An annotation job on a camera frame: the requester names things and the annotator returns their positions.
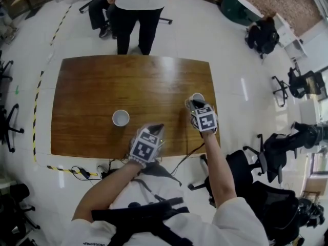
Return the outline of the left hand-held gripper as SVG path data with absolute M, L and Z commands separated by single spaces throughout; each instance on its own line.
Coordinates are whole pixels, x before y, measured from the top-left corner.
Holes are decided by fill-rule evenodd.
M 129 161 L 133 160 L 143 168 L 154 162 L 164 144 L 164 133 L 164 124 L 149 124 L 138 129 L 130 143 Z

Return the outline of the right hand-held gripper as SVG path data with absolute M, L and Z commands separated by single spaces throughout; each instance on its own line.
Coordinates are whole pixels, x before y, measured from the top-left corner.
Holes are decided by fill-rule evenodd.
M 218 129 L 218 118 L 214 107 L 201 99 L 187 98 L 185 107 L 190 111 L 190 121 L 201 137 L 207 133 L 215 134 Z

